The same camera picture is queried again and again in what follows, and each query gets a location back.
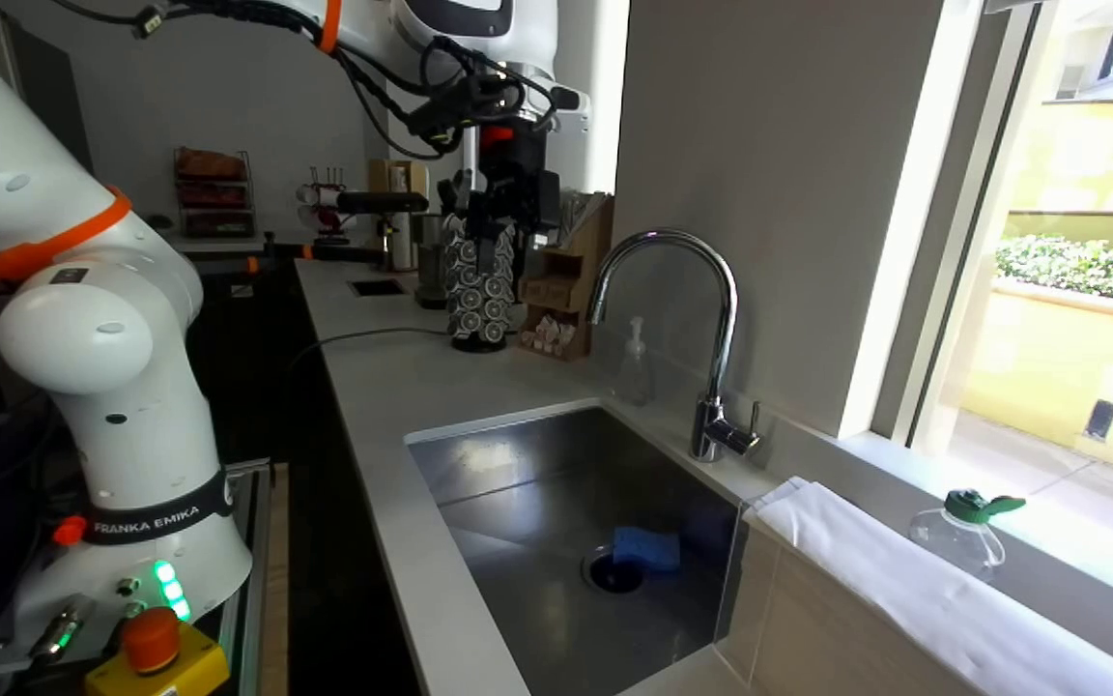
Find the green object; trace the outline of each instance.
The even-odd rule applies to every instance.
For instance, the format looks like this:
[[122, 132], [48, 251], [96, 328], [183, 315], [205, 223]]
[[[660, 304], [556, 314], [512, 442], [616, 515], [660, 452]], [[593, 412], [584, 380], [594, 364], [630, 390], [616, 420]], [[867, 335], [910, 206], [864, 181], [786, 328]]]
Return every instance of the green object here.
[[1021, 509], [1026, 497], [1013, 497], [1013, 496], [999, 496], [999, 497], [983, 497], [979, 492], [947, 492], [943, 497], [943, 509], [959, 523], [972, 523], [972, 526], [990, 526], [994, 515], [1005, 515], [1005, 509]]

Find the white countertop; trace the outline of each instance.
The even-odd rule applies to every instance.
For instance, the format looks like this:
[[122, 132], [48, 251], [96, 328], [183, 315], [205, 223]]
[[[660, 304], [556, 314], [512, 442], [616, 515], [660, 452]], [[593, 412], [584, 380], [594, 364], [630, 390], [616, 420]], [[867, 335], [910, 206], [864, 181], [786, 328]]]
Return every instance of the white countertop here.
[[436, 335], [446, 310], [423, 310], [414, 294], [357, 294], [353, 277], [391, 277], [369, 261], [298, 259], [298, 277], [326, 339], [330, 381], [427, 691], [522, 696], [530, 688], [405, 442], [467, 429], [480, 416], [601, 401], [739, 504], [775, 488], [733, 459], [688, 459], [692, 404], [688, 416], [617, 404], [601, 390], [602, 373], [593, 358], [562, 364], [527, 348], [456, 352]]

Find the faucet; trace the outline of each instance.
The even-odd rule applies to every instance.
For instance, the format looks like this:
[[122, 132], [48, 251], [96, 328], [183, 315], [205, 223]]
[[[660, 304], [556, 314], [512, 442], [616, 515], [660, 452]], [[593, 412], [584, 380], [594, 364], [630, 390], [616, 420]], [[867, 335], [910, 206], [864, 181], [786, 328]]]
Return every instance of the faucet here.
[[727, 358], [732, 358], [733, 331], [739, 331], [739, 277], [709, 241], [688, 237], [688, 233], [666, 233], [666, 228], [625, 237], [617, 247], [607, 251], [601, 265], [589, 321], [593, 325], [602, 321], [607, 286], [616, 270], [641, 247], [682, 247], [714, 270], [723, 301], [721, 301], [721, 325], [714, 325], [711, 381], [709, 381], [709, 394], [699, 398], [696, 426], [692, 426], [692, 457], [721, 459], [721, 443], [733, 452], [749, 452], [763, 435], [753, 429], [733, 426], [723, 404], [723, 373], [727, 373]]

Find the bottle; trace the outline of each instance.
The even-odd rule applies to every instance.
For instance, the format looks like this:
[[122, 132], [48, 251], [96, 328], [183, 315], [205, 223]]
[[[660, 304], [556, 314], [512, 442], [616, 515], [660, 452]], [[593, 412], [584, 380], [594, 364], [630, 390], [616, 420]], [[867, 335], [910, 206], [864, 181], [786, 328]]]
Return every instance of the bottle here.
[[647, 404], [654, 398], [648, 352], [641, 339], [641, 315], [630, 315], [630, 339], [617, 366], [617, 398]]
[[1010, 560], [990, 519], [1018, 505], [1026, 505], [1026, 497], [999, 496], [987, 504], [979, 492], [947, 492], [943, 505], [914, 519], [914, 541], [990, 584]]

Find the sink basin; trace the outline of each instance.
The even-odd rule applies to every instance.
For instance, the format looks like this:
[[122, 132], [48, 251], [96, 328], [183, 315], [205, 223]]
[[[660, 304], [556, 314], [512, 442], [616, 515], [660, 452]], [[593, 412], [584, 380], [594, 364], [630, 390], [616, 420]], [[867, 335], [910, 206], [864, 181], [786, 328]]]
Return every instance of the sink basin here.
[[[739, 509], [616, 412], [589, 404], [410, 452], [530, 691], [621, 691], [721, 635]], [[641, 553], [660, 564], [625, 560], [621, 529], [660, 541]]]

